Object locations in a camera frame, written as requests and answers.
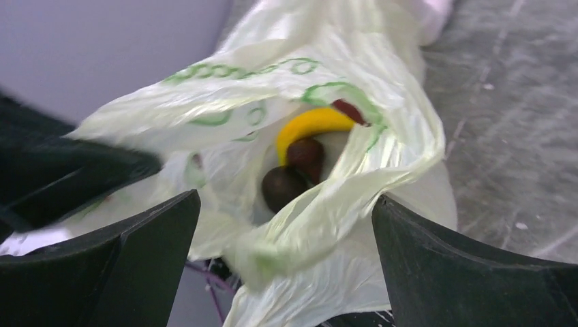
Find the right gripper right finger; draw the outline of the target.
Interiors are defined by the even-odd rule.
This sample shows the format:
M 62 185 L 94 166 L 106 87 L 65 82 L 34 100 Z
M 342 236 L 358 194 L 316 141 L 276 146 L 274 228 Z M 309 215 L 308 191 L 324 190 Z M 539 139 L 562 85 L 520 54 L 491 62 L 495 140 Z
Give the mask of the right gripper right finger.
M 576 326 L 577 265 L 479 242 L 382 197 L 371 218 L 397 326 Z

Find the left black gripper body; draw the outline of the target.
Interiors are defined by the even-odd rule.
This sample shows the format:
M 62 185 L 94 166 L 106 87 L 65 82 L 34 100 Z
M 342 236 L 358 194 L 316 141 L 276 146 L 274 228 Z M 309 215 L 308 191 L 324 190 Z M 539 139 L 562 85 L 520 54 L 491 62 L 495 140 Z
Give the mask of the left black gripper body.
M 63 221 L 162 168 L 152 153 L 68 138 L 73 130 L 1 92 L 1 240 Z

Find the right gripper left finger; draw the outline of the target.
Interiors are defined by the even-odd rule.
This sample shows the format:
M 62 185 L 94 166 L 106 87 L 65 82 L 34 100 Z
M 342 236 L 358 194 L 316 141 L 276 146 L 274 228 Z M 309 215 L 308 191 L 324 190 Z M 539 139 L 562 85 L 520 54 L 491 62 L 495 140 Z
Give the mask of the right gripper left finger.
M 194 190 L 104 228 L 1 257 L 2 326 L 165 326 L 200 213 Z

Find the yellow fruit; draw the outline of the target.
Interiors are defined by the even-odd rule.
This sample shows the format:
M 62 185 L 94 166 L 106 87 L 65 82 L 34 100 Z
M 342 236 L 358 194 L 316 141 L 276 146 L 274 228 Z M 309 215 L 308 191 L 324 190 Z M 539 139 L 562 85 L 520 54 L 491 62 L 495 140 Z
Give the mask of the yellow fruit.
M 287 164 L 288 147 L 302 138 L 333 131 L 350 131 L 356 123 L 347 115 L 333 108 L 308 110 L 285 124 L 276 138 L 276 151 L 281 166 Z

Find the light green plastic bag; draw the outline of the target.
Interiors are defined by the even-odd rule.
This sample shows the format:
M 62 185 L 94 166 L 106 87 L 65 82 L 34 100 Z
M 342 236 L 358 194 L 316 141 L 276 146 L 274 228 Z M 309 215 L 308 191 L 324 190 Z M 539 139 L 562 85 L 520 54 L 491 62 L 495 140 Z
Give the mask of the light green plastic bag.
M 392 195 L 455 230 L 421 47 L 452 1 L 259 1 L 210 57 L 97 109 L 71 139 L 152 151 L 155 176 L 53 227 L 23 258 L 197 189 L 188 258 L 244 284 L 226 326 L 315 326 L 390 308 L 370 216 Z

